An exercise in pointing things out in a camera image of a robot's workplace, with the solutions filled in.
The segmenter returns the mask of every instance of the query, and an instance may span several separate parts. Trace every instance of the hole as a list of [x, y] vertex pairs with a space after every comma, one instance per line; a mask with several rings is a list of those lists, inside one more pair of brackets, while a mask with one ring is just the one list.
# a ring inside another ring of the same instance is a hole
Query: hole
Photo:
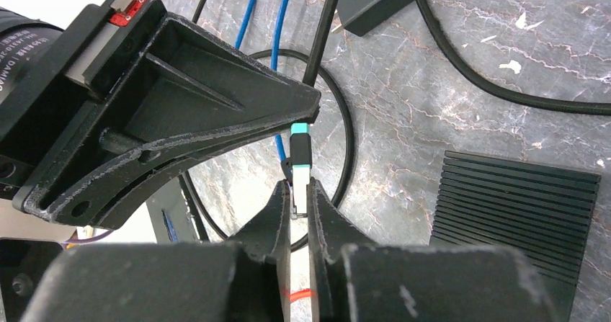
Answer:
[[0, 179], [5, 179], [13, 175], [17, 167], [12, 162], [0, 164]]
[[81, 202], [79, 204], [77, 204], [74, 209], [72, 210], [72, 216], [74, 216], [75, 218], [78, 218], [79, 216], [83, 215], [87, 209], [89, 209], [89, 201], [85, 201], [85, 202]]
[[161, 155], [158, 151], [143, 151], [138, 158], [141, 164], [147, 164]]

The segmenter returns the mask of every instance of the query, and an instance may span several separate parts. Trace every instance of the power adapter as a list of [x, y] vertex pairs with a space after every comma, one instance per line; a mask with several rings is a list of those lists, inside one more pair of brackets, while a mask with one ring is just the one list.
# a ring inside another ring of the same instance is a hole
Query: power adapter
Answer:
[[413, 1], [339, 0], [336, 16], [339, 17], [341, 25], [334, 28], [333, 32], [344, 29], [363, 36]]

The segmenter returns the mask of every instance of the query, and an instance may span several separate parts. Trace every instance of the black cylinder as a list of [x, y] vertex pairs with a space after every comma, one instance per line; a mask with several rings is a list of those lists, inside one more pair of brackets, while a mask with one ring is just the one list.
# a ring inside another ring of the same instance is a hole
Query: black cylinder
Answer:
[[0, 104], [61, 30], [0, 7]]

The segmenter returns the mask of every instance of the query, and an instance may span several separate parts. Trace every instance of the gray marble table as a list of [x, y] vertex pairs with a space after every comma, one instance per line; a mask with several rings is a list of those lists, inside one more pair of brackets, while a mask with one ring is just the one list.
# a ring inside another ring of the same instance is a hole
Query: gray marble table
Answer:
[[[229, 43], [248, 0], [209, 0], [200, 25]], [[611, 102], [611, 0], [429, 0], [474, 69], [497, 84], [544, 97]], [[164, 0], [191, 17], [197, 0]], [[324, 0], [290, 0], [282, 47], [307, 52]], [[243, 51], [271, 47], [280, 0], [259, 0]], [[365, 37], [331, 36], [324, 65], [347, 94], [357, 126], [356, 174], [342, 212], [384, 244], [426, 244], [445, 150], [468, 151], [603, 175], [572, 321], [611, 321], [611, 117], [567, 115], [496, 99], [442, 56], [415, 5]], [[304, 64], [280, 59], [296, 79]], [[314, 172], [333, 194], [344, 128], [326, 87], [312, 129]], [[272, 139], [192, 170], [204, 203], [228, 232], [267, 201], [282, 178]], [[295, 222], [293, 239], [305, 233]], [[293, 254], [292, 289], [308, 287], [308, 254]], [[309, 321], [309, 302], [293, 304]]]

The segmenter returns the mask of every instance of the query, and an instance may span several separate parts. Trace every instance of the red cable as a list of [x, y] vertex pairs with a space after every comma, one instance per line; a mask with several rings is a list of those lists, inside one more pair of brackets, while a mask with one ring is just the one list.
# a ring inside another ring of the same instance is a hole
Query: red cable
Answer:
[[290, 295], [290, 302], [294, 303], [299, 299], [303, 299], [303, 298], [309, 298], [312, 296], [312, 291], [310, 291], [310, 289], [306, 289], [306, 290], [301, 290], [301, 291], [297, 291], [295, 293], [291, 293]]

